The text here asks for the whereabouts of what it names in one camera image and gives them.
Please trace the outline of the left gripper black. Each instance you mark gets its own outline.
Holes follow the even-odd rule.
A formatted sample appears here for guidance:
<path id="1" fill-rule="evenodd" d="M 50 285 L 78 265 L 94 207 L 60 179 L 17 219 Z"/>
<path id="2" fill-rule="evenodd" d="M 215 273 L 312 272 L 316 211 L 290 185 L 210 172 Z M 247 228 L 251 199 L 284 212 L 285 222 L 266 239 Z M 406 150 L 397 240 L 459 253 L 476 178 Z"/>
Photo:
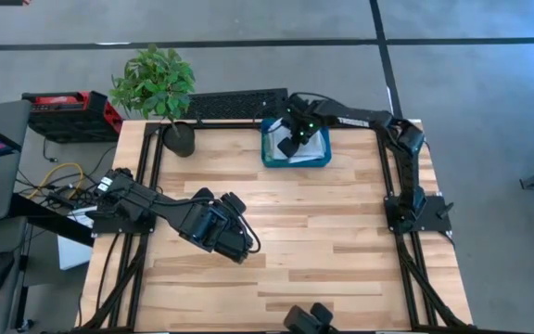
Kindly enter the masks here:
<path id="1" fill-rule="evenodd" d="M 237 228 L 237 215 L 224 204 L 194 204 L 178 234 L 197 247 L 214 249 L 237 264 L 245 261 L 252 246 L 248 233 Z"/>

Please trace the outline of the teal plastic bin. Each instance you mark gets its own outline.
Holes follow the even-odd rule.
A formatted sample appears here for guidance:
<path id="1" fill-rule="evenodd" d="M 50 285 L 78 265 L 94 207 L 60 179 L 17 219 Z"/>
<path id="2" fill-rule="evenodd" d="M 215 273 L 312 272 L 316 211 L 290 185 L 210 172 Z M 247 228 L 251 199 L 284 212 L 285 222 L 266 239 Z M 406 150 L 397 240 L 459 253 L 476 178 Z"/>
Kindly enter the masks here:
<path id="1" fill-rule="evenodd" d="M 317 167 L 325 167 L 325 165 L 329 161 L 331 161 L 332 152 L 331 152 L 331 144 L 330 144 L 330 138 L 329 138 L 329 128 L 326 126 L 322 127 L 319 131 L 317 131 L 317 132 L 322 133 L 324 137 L 325 145 L 326 145 L 326 151 L 325 151 L 323 158 L 319 160 L 304 161 L 300 163 L 289 163 L 287 161 L 288 159 L 286 161 L 270 160 L 266 155 L 267 148 L 268 148 L 267 134 L 276 132 L 280 128 L 286 128 L 282 124 L 282 118 L 279 118 L 279 119 L 267 118 L 261 121 L 261 160 L 265 167 L 267 168 L 317 168 Z"/>

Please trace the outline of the black perforated computer case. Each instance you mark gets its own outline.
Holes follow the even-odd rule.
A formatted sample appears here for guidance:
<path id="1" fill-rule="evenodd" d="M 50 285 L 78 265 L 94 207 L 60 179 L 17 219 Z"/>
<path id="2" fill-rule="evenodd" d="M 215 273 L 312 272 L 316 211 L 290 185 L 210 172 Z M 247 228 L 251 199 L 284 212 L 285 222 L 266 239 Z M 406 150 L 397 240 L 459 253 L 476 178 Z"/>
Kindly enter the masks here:
<path id="1" fill-rule="evenodd" d="M 271 117 L 285 105 L 286 88 L 193 94 L 183 120 L 251 120 Z"/>

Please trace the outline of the black blocky device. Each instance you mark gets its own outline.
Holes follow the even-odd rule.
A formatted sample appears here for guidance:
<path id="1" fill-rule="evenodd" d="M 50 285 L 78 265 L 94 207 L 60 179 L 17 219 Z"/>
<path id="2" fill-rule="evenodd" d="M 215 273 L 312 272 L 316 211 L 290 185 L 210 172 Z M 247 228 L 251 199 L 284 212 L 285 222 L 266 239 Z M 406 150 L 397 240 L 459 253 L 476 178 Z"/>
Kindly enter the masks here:
<path id="1" fill-rule="evenodd" d="M 284 326 L 291 334 L 339 334 L 339 330 L 331 325 L 332 320 L 332 312 L 316 302 L 308 313 L 297 305 L 292 306 Z"/>

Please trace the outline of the green potted plant black pot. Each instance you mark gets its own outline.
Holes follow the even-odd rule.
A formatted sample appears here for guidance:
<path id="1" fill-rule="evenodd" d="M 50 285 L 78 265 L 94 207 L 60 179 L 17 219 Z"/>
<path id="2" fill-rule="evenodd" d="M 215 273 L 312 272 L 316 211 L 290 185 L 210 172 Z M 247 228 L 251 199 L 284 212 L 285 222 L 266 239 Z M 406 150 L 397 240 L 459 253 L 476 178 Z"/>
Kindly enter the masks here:
<path id="1" fill-rule="evenodd" d="M 121 77 L 111 78 L 111 103 L 136 111 L 147 119 L 154 115 L 169 122 L 161 134 L 163 145 L 186 158 L 196 148 L 191 125 L 183 121 L 190 110 L 196 78 L 190 63 L 172 49 L 149 45 L 126 61 Z"/>

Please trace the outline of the white paper sheet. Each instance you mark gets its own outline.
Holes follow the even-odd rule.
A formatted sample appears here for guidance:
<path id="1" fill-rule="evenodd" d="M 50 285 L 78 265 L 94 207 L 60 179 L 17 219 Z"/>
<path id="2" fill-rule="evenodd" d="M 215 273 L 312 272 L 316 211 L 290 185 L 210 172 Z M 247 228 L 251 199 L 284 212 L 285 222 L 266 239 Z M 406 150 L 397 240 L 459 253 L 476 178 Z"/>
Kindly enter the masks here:
<path id="1" fill-rule="evenodd" d="M 96 206 L 91 206 L 73 210 L 68 214 L 68 217 L 80 225 L 92 228 L 94 221 L 86 214 L 88 212 L 93 212 L 96 209 Z M 91 246 L 83 245 L 62 236 L 57 237 L 57 248 L 59 269 L 63 271 L 84 263 L 89 263 L 93 252 Z"/>

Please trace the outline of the black power strip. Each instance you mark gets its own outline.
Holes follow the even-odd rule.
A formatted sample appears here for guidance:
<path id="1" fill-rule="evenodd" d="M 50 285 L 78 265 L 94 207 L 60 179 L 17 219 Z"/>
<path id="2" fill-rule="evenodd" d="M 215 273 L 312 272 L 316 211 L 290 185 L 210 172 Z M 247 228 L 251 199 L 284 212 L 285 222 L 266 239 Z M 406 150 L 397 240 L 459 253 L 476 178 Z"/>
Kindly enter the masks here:
<path id="1" fill-rule="evenodd" d="M 83 190 L 69 187 L 49 192 L 46 201 L 50 205 L 67 209 L 80 209 L 88 204 Z"/>

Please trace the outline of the red and black toolbox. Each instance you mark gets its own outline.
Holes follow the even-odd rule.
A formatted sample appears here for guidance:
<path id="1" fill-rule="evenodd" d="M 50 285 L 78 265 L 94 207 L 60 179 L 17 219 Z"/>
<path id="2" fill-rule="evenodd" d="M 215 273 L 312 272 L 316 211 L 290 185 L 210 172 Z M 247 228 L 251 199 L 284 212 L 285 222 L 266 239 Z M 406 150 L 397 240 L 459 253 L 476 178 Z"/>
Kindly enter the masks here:
<path id="1" fill-rule="evenodd" d="M 23 93 L 32 104 L 29 127 L 59 144 L 116 142 L 122 116 L 97 91 Z"/>

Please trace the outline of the black aluminium table frame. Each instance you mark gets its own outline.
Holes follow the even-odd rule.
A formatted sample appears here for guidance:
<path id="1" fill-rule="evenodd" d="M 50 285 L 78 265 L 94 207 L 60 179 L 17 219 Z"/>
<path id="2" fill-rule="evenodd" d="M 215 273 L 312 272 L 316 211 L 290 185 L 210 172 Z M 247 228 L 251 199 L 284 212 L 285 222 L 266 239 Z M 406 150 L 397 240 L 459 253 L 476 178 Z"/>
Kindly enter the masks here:
<path id="1" fill-rule="evenodd" d="M 202 187 L 237 194 L 261 250 L 237 264 L 159 221 L 148 239 L 137 331 L 280 331 L 291 307 L 316 302 L 339 329 L 410 326 L 383 204 L 399 189 L 397 167 L 374 132 L 334 129 L 325 167 L 272 169 L 248 122 L 205 122 L 187 158 L 159 149 L 154 130 L 152 122 L 126 122 L 114 166 L 143 167 L 147 185 L 176 199 Z"/>

